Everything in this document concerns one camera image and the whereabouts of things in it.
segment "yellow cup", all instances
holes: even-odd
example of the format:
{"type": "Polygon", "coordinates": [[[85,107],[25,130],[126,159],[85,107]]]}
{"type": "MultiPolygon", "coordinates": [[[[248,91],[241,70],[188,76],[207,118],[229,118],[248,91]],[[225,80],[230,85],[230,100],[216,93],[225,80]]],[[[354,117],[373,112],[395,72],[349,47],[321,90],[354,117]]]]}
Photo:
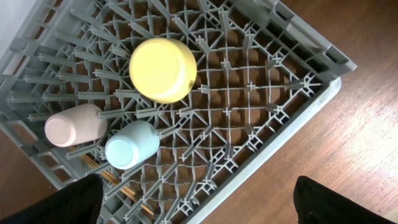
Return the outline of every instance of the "yellow cup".
{"type": "Polygon", "coordinates": [[[144,96],[159,103],[174,103],[192,89],[197,64],[180,41],[153,38],[135,49],[129,71],[132,84],[144,96]]]}

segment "wooden stick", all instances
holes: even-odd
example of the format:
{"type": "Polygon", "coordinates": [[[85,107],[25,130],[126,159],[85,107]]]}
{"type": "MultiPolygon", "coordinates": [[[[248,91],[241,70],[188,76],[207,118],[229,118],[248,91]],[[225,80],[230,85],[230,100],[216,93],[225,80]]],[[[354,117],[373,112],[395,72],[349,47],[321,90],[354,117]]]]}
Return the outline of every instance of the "wooden stick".
{"type": "MultiPolygon", "coordinates": [[[[70,147],[71,151],[76,150],[75,146],[70,147]]],[[[90,158],[90,156],[87,155],[82,155],[80,156],[81,159],[83,159],[91,168],[95,168],[98,167],[99,164],[97,162],[95,162],[92,158],[90,158]]],[[[120,183],[119,179],[117,179],[112,173],[110,173],[109,171],[105,170],[101,173],[101,175],[108,180],[109,182],[111,182],[113,185],[118,185],[120,183]]],[[[122,193],[124,193],[127,197],[129,197],[133,202],[136,202],[137,199],[135,198],[135,191],[133,191],[130,187],[125,186],[120,190],[122,193]]],[[[155,215],[155,213],[148,208],[146,205],[142,204],[141,207],[147,211],[149,214],[151,215],[155,215]]]]}

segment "blue cup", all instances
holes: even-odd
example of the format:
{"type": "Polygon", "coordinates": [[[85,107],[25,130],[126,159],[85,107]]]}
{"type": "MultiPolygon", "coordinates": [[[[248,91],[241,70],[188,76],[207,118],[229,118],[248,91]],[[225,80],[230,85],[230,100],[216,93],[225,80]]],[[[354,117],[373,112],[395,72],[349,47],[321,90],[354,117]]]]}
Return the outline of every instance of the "blue cup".
{"type": "Polygon", "coordinates": [[[154,155],[159,145],[159,135],[153,125],[134,121],[106,142],[105,156],[113,167],[129,169],[154,155]]]}

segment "gray plastic dish rack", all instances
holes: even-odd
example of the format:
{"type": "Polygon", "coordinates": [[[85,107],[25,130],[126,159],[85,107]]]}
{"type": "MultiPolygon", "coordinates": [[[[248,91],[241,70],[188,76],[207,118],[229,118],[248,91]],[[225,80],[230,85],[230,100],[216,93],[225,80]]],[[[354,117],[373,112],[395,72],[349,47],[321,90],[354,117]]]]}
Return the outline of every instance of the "gray plastic dish rack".
{"type": "Polygon", "coordinates": [[[0,128],[57,189],[90,173],[115,177],[117,185],[104,178],[99,223],[201,222],[356,68],[277,0],[37,1],[6,38],[0,128]],[[197,60],[197,82],[178,103],[151,102],[129,79],[132,51],[153,37],[181,40],[197,60]],[[105,136],[75,151],[51,146],[45,120],[82,103],[102,107],[105,136]],[[103,146],[136,119],[159,130],[161,147],[144,163],[116,170],[103,146]],[[15,124],[33,144],[13,131],[15,124]],[[88,166],[83,155],[98,166],[88,166]],[[134,200],[121,191],[126,187],[134,200]]]}

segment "plastic cup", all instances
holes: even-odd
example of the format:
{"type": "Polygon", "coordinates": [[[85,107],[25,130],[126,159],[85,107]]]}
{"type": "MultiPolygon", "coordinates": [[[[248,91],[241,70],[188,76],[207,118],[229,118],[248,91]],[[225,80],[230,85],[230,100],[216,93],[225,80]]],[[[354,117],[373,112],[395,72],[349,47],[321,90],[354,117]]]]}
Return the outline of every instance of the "plastic cup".
{"type": "Polygon", "coordinates": [[[87,103],[54,114],[45,122],[45,135],[58,147],[98,139],[104,135],[107,127],[106,120],[98,117],[99,112],[99,107],[87,103]]]}
{"type": "Polygon", "coordinates": [[[197,64],[190,49],[178,40],[153,38],[131,56],[130,78],[136,89],[159,103],[174,103],[191,91],[197,64]]]}
{"type": "Polygon", "coordinates": [[[159,145],[159,135],[153,125],[134,121],[106,142],[105,156],[113,167],[129,169],[154,155],[159,145]]]}

